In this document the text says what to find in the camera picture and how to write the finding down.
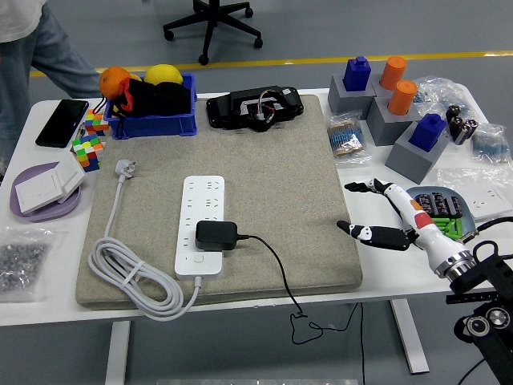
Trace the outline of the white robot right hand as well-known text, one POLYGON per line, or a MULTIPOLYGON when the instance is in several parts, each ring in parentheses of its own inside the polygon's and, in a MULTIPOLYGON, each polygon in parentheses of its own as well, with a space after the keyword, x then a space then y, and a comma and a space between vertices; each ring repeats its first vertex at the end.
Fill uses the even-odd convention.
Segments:
POLYGON ((430 268, 450 281, 475 266, 470 250, 462 243, 443 235, 420 204, 402 187, 378 179, 351 182, 345 185, 351 192, 378 193, 387 198, 402 219, 401 229, 383 226, 363 226, 340 220, 337 227, 362 244, 405 251, 411 244, 426 251, 430 268))

